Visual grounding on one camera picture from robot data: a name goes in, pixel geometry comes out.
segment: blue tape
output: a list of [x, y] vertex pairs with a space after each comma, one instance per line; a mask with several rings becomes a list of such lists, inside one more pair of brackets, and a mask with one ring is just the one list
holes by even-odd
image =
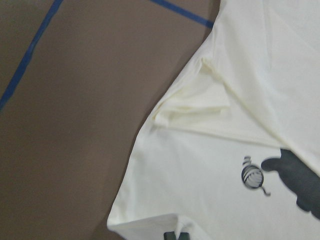
[[34, 53], [35, 47], [41, 38], [42, 34], [46, 30], [47, 26], [49, 25], [52, 17], [56, 14], [58, 11], [60, 4], [63, 2], [63, 0], [55, 0], [49, 11], [47, 12], [46, 16], [44, 17], [38, 31], [36, 32], [34, 38], [32, 39], [28, 49], [24, 53], [24, 56], [19, 63], [19, 66], [17, 67], [13, 77], [11, 78], [11, 81], [9, 82], [8, 86], [6, 87], [1, 99], [0, 99], [0, 111], [5, 106], [7, 101], [11, 98], [11, 96], [14, 94], [22, 76], [24, 75], [26, 68], [28, 64], [30, 63], [32, 59], [32, 55]]
[[191, 19], [199, 24], [202, 24], [202, 25], [206, 26], [207, 28], [212, 29], [214, 26], [214, 23], [212, 21], [209, 21], [201, 16], [195, 15], [194, 13], [192, 13], [188, 10], [185, 10], [177, 5], [174, 5], [168, 1], [165, 1], [165, 0], [150, 0], [150, 1], [154, 2], [156, 4], [159, 4], [167, 9], [170, 9], [170, 10], [172, 10], [182, 16], [185, 16], [188, 19]]

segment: black print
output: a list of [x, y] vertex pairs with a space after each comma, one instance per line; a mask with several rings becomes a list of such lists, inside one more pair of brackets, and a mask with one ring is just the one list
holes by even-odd
[[264, 183], [264, 174], [257, 165], [251, 164], [250, 156], [244, 157], [242, 165], [244, 168], [241, 173], [241, 178], [244, 185], [249, 189], [261, 188], [266, 196], [270, 196], [271, 193], [266, 192], [262, 186]]
[[277, 171], [283, 183], [296, 194], [296, 204], [320, 220], [320, 178], [292, 151], [281, 149], [281, 158], [266, 159], [261, 168], [266, 172]]

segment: cat silhouette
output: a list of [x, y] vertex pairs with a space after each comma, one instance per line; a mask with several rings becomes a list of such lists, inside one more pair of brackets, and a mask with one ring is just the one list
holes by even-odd
[[296, 194], [296, 204], [320, 220], [320, 177], [292, 151], [281, 149], [281, 158], [268, 158], [261, 168], [266, 172], [277, 171], [282, 182]]

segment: white cloth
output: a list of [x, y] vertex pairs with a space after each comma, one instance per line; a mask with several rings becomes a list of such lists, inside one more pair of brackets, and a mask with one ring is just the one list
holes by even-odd
[[141, 128], [107, 226], [128, 240], [317, 240], [277, 172], [289, 148], [320, 175], [320, 1], [222, 0], [214, 28]]

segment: blue stripe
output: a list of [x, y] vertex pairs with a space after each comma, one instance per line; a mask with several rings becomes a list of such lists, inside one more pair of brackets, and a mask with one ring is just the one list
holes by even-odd
[[202, 24], [202, 25], [206, 26], [207, 28], [212, 29], [214, 26], [214, 23], [212, 21], [209, 21], [201, 16], [195, 15], [194, 13], [192, 13], [188, 10], [185, 10], [177, 5], [174, 5], [168, 1], [165, 1], [165, 0], [150, 0], [150, 1], [154, 2], [156, 4], [159, 4], [167, 9], [170, 9], [170, 10], [172, 10], [182, 16], [185, 16], [188, 19], [191, 19], [199, 24]]
[[26, 50], [21, 62], [19, 63], [18, 68], [16, 69], [11, 81], [9, 82], [8, 86], [6, 87], [1, 99], [0, 99], [0, 111], [5, 106], [7, 101], [11, 98], [14, 94], [17, 85], [19, 84], [22, 76], [24, 75], [28, 64], [31, 61], [32, 55], [34, 53], [35, 47], [41, 38], [42, 34], [46, 30], [47, 26], [50, 23], [51, 18], [56, 14], [58, 11], [60, 4], [63, 0], [55, 0], [51, 5], [49, 11], [47, 12], [45, 18], [43, 19], [38, 31], [36, 32], [34, 38], [32, 39], [28, 49]]

